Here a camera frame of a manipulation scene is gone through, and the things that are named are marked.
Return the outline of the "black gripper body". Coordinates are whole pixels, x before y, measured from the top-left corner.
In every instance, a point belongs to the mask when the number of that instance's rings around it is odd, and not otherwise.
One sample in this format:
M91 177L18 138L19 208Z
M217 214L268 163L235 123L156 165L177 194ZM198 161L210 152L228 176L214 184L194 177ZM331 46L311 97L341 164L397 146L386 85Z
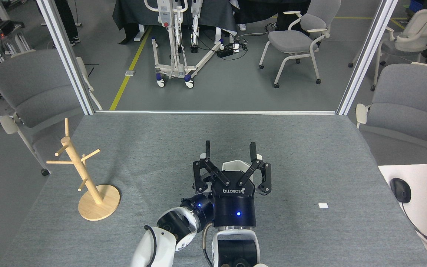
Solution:
M255 186L248 180L238 186L242 171L223 171L230 181L224 186L220 180L212 183L213 226L256 226L254 192Z
M191 198L181 199L181 207L186 207L197 216L200 223L211 223L214 218L213 194L196 194Z

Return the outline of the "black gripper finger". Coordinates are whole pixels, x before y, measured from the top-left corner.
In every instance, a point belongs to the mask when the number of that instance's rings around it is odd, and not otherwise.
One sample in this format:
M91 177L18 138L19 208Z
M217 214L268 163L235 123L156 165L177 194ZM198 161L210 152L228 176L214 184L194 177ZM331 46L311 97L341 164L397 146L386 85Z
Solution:
M205 156L201 157L200 160L193 162L194 189L197 193L204 192L208 187L206 182L201 178L200 169L206 169L210 176L213 177L214 181L217 179L220 180L224 186L230 186L230 180L227 176L224 175L224 173L210 160L210 141L206 141Z
M259 169L262 174L262 183L257 186L261 195L268 195L272 191L271 182L271 164L263 162L261 155L256 153L256 142L249 145L251 165L238 181L239 186L244 186L247 180L253 175L254 171Z

